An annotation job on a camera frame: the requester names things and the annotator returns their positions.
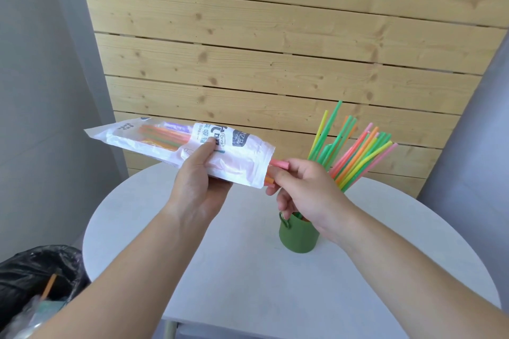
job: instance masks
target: green cup handle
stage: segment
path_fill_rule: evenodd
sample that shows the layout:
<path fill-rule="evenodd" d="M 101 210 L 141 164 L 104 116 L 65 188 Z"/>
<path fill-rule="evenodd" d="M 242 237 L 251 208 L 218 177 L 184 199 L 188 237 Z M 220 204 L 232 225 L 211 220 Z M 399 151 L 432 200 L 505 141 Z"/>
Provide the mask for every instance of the green cup handle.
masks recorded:
<path fill-rule="evenodd" d="M 279 219 L 281 220 L 286 229 L 290 229 L 289 221 L 284 219 L 283 214 L 281 212 L 279 212 Z"/>

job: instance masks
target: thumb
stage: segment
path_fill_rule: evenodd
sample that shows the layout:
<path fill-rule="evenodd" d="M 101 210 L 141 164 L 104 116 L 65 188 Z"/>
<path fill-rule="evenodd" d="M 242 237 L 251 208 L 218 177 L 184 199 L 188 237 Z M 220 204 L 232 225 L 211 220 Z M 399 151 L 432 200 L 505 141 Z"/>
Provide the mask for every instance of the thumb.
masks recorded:
<path fill-rule="evenodd" d="M 191 163 L 193 165 L 203 165 L 205 162 L 207 162 L 207 159 L 209 159 L 210 155 L 214 152 L 215 147 L 216 147 L 215 138 L 209 137 L 207 139 L 207 142 L 205 142 L 198 149 L 196 149 L 194 153 L 190 155 L 186 161 L 189 161 L 188 163 Z"/>
<path fill-rule="evenodd" d="M 284 169 L 269 165 L 267 173 L 274 179 L 276 184 L 286 189 L 288 193 L 291 193 L 300 185 L 300 180 Z"/>

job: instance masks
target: gray wall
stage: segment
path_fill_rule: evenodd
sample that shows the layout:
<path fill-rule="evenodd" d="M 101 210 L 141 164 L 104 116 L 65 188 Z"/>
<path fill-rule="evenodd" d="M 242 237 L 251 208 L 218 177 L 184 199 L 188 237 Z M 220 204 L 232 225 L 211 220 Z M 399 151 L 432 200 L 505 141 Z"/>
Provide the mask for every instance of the gray wall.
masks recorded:
<path fill-rule="evenodd" d="M 509 312 L 509 37 L 506 36 L 418 200 L 477 252 Z"/>
<path fill-rule="evenodd" d="M 71 244 L 127 170 L 83 132 L 114 122 L 85 0 L 0 0 L 0 11 L 3 260 Z"/>

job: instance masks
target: black trash bag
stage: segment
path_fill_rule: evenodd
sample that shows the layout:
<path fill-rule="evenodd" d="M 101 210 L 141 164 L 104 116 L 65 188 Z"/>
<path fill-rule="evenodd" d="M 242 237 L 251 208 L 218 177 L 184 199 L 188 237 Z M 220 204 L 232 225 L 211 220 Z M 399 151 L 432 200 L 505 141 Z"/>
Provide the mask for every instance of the black trash bag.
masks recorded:
<path fill-rule="evenodd" d="M 54 273 L 49 300 L 69 302 L 90 284 L 81 251 L 72 246 L 38 246 L 0 263 L 0 332 Z"/>

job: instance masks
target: white plastic packaging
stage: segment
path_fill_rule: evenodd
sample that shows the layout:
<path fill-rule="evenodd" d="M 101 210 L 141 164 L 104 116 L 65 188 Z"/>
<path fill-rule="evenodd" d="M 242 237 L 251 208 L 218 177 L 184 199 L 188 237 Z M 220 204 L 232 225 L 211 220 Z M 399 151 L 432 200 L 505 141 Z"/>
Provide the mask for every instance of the white plastic packaging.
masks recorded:
<path fill-rule="evenodd" d="M 260 138 L 231 127 L 209 123 L 193 126 L 141 117 L 86 129 L 91 138 L 145 154 L 180 168 L 208 137 L 216 148 L 207 163 L 209 175 L 262 188 L 274 147 Z"/>

